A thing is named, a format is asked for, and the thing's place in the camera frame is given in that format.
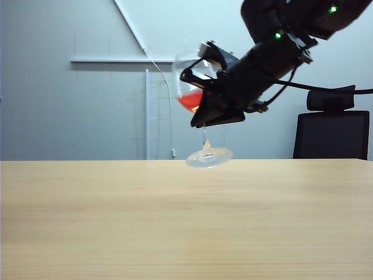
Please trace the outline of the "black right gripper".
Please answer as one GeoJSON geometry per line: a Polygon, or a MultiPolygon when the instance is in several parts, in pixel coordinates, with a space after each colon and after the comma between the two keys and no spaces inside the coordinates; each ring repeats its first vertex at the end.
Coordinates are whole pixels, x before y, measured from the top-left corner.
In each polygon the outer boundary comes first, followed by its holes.
{"type": "Polygon", "coordinates": [[[245,120],[244,112],[266,111],[267,102],[259,98],[273,85],[274,74],[265,68],[264,60],[257,51],[249,51],[240,59],[226,51],[215,51],[211,62],[220,69],[212,91],[202,90],[191,127],[238,123],[245,120]]]}

